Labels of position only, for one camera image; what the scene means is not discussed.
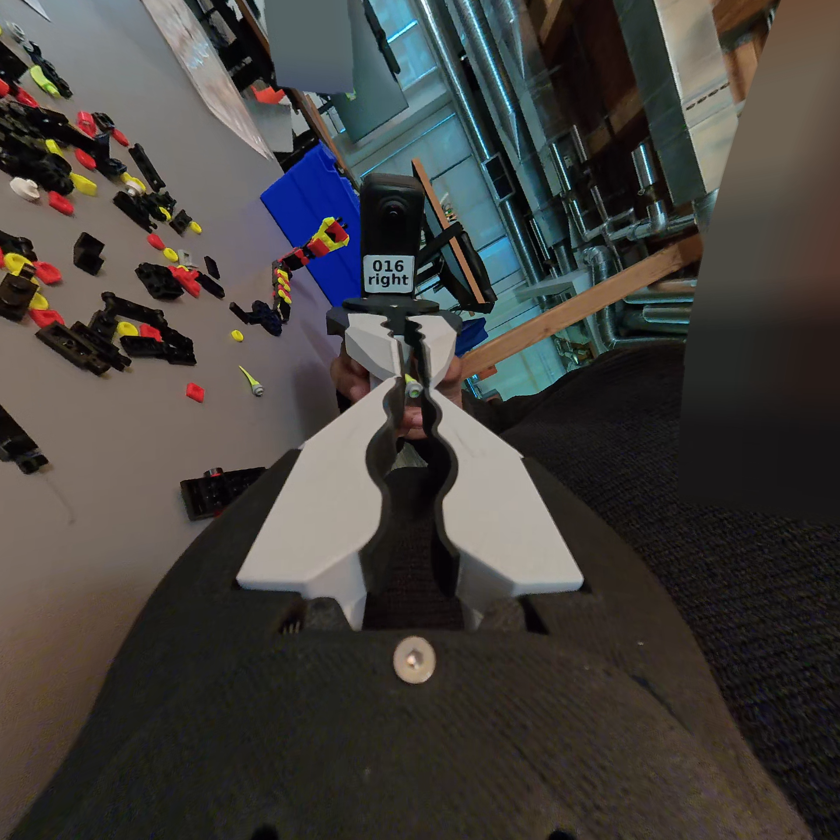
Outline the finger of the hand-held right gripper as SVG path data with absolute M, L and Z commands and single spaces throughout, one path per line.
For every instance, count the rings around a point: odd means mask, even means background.
M 386 315 L 349 315 L 344 345 L 351 359 L 368 372 L 372 391 L 383 382 L 397 380 L 407 392 L 403 343 Z
M 413 347 L 420 382 L 435 389 L 455 357 L 459 332 L 445 317 L 414 317 Z

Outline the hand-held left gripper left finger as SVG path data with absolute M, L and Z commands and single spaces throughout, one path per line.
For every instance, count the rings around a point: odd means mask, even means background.
M 379 433 L 394 444 L 403 399 L 404 379 L 386 379 L 292 452 L 290 473 L 237 574 L 242 589 L 331 598 L 354 631 L 362 628 L 373 588 L 362 552 L 384 507 L 382 478 L 371 475 L 367 459 Z

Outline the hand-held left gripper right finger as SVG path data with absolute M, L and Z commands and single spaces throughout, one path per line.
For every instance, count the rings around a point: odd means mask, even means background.
M 438 390 L 423 397 L 429 441 L 451 469 L 436 524 L 467 627 L 477 629 L 496 602 L 579 591 L 584 575 L 523 456 Z

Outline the black and red lego assembly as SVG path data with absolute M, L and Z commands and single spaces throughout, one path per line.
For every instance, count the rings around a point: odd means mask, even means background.
M 190 522 L 221 515 L 266 472 L 266 467 L 225 471 L 210 469 L 203 476 L 180 482 L 185 514 Z

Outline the red yellow black lego tail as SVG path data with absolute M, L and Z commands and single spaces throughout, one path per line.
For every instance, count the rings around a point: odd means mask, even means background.
M 292 275 L 313 261 L 346 247 L 349 242 L 350 236 L 343 220 L 326 217 L 303 246 L 293 248 L 272 262 L 272 308 L 282 324 L 288 323 L 291 315 Z

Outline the black and blue lego assembly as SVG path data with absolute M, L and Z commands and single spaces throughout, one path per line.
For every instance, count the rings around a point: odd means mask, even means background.
M 252 302 L 251 309 L 248 311 L 233 301 L 229 303 L 228 307 L 242 323 L 250 326 L 260 326 L 273 337 L 281 336 L 283 330 L 282 320 L 280 319 L 279 313 L 268 303 L 255 300 Z

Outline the scattered lego pieces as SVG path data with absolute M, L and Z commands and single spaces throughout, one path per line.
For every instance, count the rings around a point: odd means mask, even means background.
M 202 229 L 177 210 L 143 147 L 131 144 L 106 113 L 79 111 L 70 120 L 63 112 L 42 107 L 25 88 L 26 80 L 51 98 L 71 100 L 73 91 L 35 42 L 14 24 L 8 29 L 26 55 L 24 59 L 2 43 L 2 174 L 13 194 L 31 204 L 45 198 L 48 207 L 73 217 L 73 198 L 96 197 L 98 183 L 73 169 L 72 153 L 81 168 L 120 186 L 113 205 L 163 255 L 164 265 L 143 262 L 134 271 L 154 301 L 173 301 L 185 292 L 196 298 L 201 291 L 224 299 L 213 259 L 206 257 L 206 271 L 201 271 L 185 251 L 167 248 L 156 235 L 158 222 L 178 234 L 187 229 L 200 234 Z M 42 290 L 63 282 L 60 269 L 38 258 L 30 238 L 3 230 L 1 239 L 2 319 L 31 321 L 36 339 L 77 369 L 103 376 L 128 370 L 135 358 L 196 363 L 193 341 L 175 330 L 162 310 L 110 291 L 101 294 L 101 307 L 88 322 L 67 324 Z

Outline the person's right hand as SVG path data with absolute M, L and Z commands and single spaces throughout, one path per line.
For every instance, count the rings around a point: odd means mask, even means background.
M 351 359 L 344 345 L 341 346 L 339 355 L 330 365 L 330 374 L 336 392 L 351 404 L 359 402 L 371 390 L 370 373 L 359 362 Z M 437 387 L 439 393 L 456 404 L 458 408 L 464 407 L 462 374 L 462 360 L 455 356 Z M 398 435 L 407 440 L 419 440 L 426 437 L 420 407 L 406 406 Z

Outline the grey computer monitor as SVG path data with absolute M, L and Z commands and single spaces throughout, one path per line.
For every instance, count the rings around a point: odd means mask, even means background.
M 349 1 L 353 89 L 327 96 L 346 140 L 357 144 L 408 107 L 401 68 L 369 1 Z

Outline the grey metal plate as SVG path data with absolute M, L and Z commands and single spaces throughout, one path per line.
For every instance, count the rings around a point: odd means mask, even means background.
M 266 104 L 255 99 L 246 99 L 247 111 L 259 130 L 269 150 L 275 154 L 289 154 L 294 151 L 292 109 L 287 103 Z

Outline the wooden beam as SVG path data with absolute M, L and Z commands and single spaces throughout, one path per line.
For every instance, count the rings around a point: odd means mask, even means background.
M 463 379 L 467 380 L 488 370 L 571 324 L 582 321 L 626 296 L 697 262 L 702 258 L 703 247 L 700 234 L 683 238 L 538 317 L 481 344 L 463 357 Z

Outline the silver pipes and ducts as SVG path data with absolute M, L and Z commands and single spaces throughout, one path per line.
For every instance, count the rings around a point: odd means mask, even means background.
M 539 263 L 516 313 L 708 231 L 739 121 L 713 2 L 417 6 Z

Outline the printed instruction sheet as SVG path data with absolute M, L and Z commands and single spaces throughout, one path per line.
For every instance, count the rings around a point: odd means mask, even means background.
M 197 17 L 183 1 L 142 1 L 207 109 L 249 148 L 272 160 L 263 136 Z

